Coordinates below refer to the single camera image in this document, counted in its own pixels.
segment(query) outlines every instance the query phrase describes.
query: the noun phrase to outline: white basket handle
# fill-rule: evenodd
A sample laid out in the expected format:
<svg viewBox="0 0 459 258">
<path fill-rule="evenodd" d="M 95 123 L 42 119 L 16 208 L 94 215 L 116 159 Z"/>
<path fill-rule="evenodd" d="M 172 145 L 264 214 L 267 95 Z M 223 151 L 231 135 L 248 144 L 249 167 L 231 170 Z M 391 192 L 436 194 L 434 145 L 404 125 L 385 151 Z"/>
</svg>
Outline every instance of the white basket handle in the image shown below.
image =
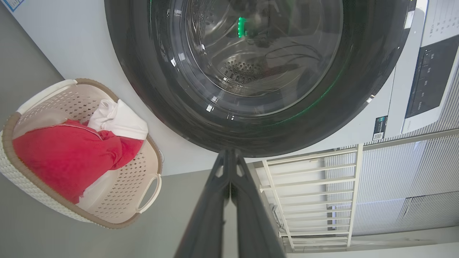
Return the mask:
<svg viewBox="0 0 459 258">
<path fill-rule="evenodd" d="M 67 89 L 73 84 L 77 84 L 76 80 L 63 80 L 61 82 L 58 82 L 56 84 L 53 84 L 49 86 L 48 88 L 42 90 L 41 92 L 37 93 L 35 96 L 30 98 L 28 101 L 26 101 L 24 104 L 22 104 L 18 108 L 18 112 L 21 114 L 24 114 L 27 110 L 33 108 L 34 106 L 42 103 L 43 101 L 47 100 L 48 98 L 56 95 L 57 93 Z"/>
<path fill-rule="evenodd" d="M 139 208 L 138 206 L 140 205 L 140 203 L 142 202 L 143 200 L 143 197 L 145 196 L 142 196 L 142 198 L 140 199 L 139 201 L 139 204 L 137 205 L 137 208 L 136 208 L 136 211 L 138 213 L 142 213 L 144 211 L 146 211 L 156 200 L 156 198 L 158 197 L 159 195 L 159 191 L 161 190 L 161 175 L 160 174 L 155 174 L 155 178 L 158 179 L 158 183 L 156 185 L 156 189 L 155 189 L 155 192 L 153 193 L 153 196 L 151 196 L 151 198 L 148 200 L 148 202 L 142 207 L 142 208 Z"/>
</svg>

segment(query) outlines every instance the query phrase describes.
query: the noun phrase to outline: red cloth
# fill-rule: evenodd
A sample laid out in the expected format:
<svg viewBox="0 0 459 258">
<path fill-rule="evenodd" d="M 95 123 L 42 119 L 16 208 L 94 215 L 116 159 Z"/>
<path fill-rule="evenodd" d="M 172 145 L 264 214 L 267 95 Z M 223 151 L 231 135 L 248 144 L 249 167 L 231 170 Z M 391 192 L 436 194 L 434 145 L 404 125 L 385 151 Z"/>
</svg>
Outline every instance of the red cloth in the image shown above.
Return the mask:
<svg viewBox="0 0 459 258">
<path fill-rule="evenodd" d="M 35 129 L 13 140 L 24 164 L 73 203 L 78 203 L 83 191 L 105 172 L 129 163 L 142 144 L 142 140 L 96 132 L 73 120 Z"/>
</svg>

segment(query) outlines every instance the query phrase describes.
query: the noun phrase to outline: round glass door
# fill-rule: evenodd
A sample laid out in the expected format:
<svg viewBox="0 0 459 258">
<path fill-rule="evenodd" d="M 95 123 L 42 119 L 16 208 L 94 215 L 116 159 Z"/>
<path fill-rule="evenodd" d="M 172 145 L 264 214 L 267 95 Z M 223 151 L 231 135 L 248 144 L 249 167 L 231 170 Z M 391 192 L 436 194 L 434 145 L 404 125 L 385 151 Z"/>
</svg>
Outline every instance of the round glass door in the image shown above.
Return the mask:
<svg viewBox="0 0 459 258">
<path fill-rule="evenodd" d="M 411 0 L 106 0 L 119 62 L 187 140 L 296 151 L 353 119 L 395 67 Z"/>
</svg>

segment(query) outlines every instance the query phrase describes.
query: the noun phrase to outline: basket rim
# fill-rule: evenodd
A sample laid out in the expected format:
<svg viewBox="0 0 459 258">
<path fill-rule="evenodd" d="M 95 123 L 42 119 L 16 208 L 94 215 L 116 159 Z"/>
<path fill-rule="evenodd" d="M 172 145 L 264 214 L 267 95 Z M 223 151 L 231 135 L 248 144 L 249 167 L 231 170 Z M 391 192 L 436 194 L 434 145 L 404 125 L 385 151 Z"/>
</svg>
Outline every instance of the basket rim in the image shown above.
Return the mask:
<svg viewBox="0 0 459 258">
<path fill-rule="evenodd" d="M 109 88 L 104 86 L 103 84 L 91 80 L 91 79 L 86 79 L 86 78 L 79 78 L 76 79 L 77 85 L 78 84 L 87 84 L 96 88 L 99 88 L 100 90 L 104 91 L 109 97 L 113 99 L 113 101 L 117 102 L 119 100 L 118 96 L 116 96 Z M 18 172 L 20 172 L 22 175 L 24 175 L 30 182 L 32 182 L 37 188 L 42 190 L 45 194 L 47 194 L 49 197 L 54 199 L 56 202 L 60 203 L 70 211 L 76 213 L 77 215 L 95 223 L 100 226 L 109 228 L 109 229 L 120 229 L 124 228 L 126 226 L 131 225 L 133 222 L 135 222 L 139 216 L 140 213 L 135 213 L 131 218 L 128 220 L 122 222 L 122 223 L 110 223 L 107 222 L 99 217 L 96 217 L 95 215 L 90 214 L 89 212 L 83 210 L 82 208 L 78 207 L 77 205 L 71 203 L 64 197 L 62 197 L 59 193 L 54 191 L 51 187 L 49 187 L 47 184 L 45 184 L 35 173 L 33 173 L 22 161 L 21 159 L 16 155 L 13 147 L 13 130 L 21 118 L 21 113 L 19 112 L 14 112 L 7 120 L 3 127 L 3 134 L 2 134 L 2 144 L 3 148 L 5 150 L 5 155 L 8 161 L 14 166 Z M 158 169 L 157 169 L 157 174 L 162 173 L 162 161 L 161 161 L 161 154 L 156 146 L 155 142 L 153 139 L 148 135 L 146 140 L 148 143 L 152 146 L 154 149 L 157 159 L 158 159 Z"/>
</svg>

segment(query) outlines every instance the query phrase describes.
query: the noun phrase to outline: white cloth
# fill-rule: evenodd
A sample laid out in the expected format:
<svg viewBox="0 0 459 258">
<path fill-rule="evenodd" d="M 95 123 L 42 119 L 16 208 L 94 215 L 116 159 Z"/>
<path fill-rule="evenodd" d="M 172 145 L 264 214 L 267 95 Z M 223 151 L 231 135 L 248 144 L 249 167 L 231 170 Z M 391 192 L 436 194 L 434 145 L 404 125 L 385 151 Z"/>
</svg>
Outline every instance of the white cloth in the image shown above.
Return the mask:
<svg viewBox="0 0 459 258">
<path fill-rule="evenodd" d="M 116 136 L 145 140 L 148 135 L 146 122 L 122 100 L 101 100 L 89 119 L 88 127 L 96 131 L 111 131 Z"/>
</svg>

